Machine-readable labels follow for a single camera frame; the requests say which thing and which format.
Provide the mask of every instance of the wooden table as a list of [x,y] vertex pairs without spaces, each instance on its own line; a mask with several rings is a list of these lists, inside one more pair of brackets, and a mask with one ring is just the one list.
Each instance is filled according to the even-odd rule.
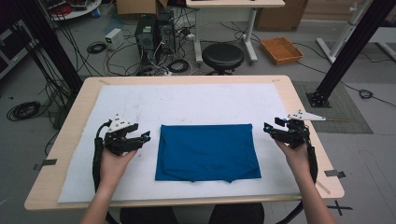
[[[69,162],[78,145],[81,133],[95,105],[98,93],[105,85],[169,85],[169,84],[222,84],[222,83],[273,83],[287,113],[303,109],[303,105],[286,76],[213,76],[213,77],[90,77],[85,80],[78,97],[56,139],[48,160],[56,159],[55,165],[44,166],[25,202],[28,210],[85,208],[88,203],[58,203]],[[310,121],[312,145],[316,148],[318,158],[317,188],[323,198],[341,198],[344,190],[339,179],[327,177],[326,170],[332,170],[329,158],[318,139]],[[160,200],[160,201],[124,201],[114,202],[112,206],[150,206],[150,205],[183,205],[209,203],[243,203],[299,200],[299,196],[262,195],[260,197],[205,198],[193,200]]]
[[[285,6],[285,2],[283,0],[217,0],[217,1],[191,1],[187,0],[186,4],[188,7],[195,8],[195,38],[194,38],[194,49],[195,49],[195,60],[198,63],[202,63],[202,51],[201,51],[201,43],[199,39],[200,35],[200,24],[199,22],[203,18],[202,12],[200,9],[213,8],[214,10],[210,12],[211,14],[216,15],[216,21],[239,21],[238,15],[240,14],[241,9],[251,8],[248,19],[247,32],[243,35],[243,42],[245,47],[247,48],[247,53],[249,56],[249,62],[255,63],[258,61],[256,53],[251,45],[250,38],[251,33],[253,31],[254,21],[256,19],[256,13],[258,7],[283,7]],[[220,9],[226,8],[226,15],[230,15],[230,19],[225,19],[223,15],[220,15]]]

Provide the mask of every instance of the white paper sheet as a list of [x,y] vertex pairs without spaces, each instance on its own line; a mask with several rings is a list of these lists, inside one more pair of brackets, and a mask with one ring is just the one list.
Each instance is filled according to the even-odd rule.
[[[151,140],[129,163],[113,201],[299,194],[285,156],[262,130],[264,122],[276,127],[274,118],[287,116],[274,84],[104,86],[70,162],[59,203],[91,201],[93,139],[98,128],[116,114],[139,123],[139,129],[127,137],[151,131]],[[253,125],[261,179],[232,183],[154,180],[162,124],[238,123]]]

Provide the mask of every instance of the forearm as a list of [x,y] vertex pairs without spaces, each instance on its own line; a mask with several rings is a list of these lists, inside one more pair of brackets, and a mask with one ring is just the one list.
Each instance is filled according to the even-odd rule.
[[114,190],[115,188],[99,185],[99,188],[80,223],[104,223]]
[[297,175],[296,181],[303,198],[307,222],[309,224],[336,223],[329,208],[320,197],[312,177],[310,175]]

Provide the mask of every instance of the desk leg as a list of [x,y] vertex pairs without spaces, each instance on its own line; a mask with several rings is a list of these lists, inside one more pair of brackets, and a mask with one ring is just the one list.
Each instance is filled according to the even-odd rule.
[[248,20],[247,34],[243,35],[243,40],[244,40],[244,44],[247,48],[248,56],[250,59],[250,64],[258,61],[256,53],[254,52],[253,46],[251,45],[251,42],[250,42],[251,33],[253,32],[254,19],[256,18],[256,13],[257,13],[257,8],[255,8],[255,7],[252,8],[251,12],[250,12],[250,18]]
[[194,49],[195,49],[195,61],[200,66],[203,62],[202,60],[202,51],[201,51],[201,42],[199,40],[199,8],[195,9],[195,37],[194,37]]
[[378,42],[376,44],[396,62],[396,52],[390,46],[388,46],[387,43]]
[[326,54],[327,58],[329,59],[329,61],[331,63],[335,62],[335,57],[331,55],[331,50],[329,49],[329,47],[326,45],[326,43],[324,42],[324,40],[322,38],[317,38],[317,42],[320,46],[320,48],[323,50],[324,54]]

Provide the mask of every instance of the black metal pole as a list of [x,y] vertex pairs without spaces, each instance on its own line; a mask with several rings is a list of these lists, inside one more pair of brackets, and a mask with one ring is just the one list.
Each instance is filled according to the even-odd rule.
[[378,29],[380,23],[388,16],[396,5],[396,0],[374,0],[359,22],[352,36],[348,39],[341,52],[332,64],[326,77],[313,93],[308,93],[311,106],[324,106],[338,82],[356,60]]
[[37,0],[14,0],[7,1],[7,4],[13,10],[12,13],[20,14],[33,37],[39,41],[58,69],[71,91],[71,97],[75,98],[83,82],[54,31],[50,28],[49,22],[42,12],[43,8],[38,5]]

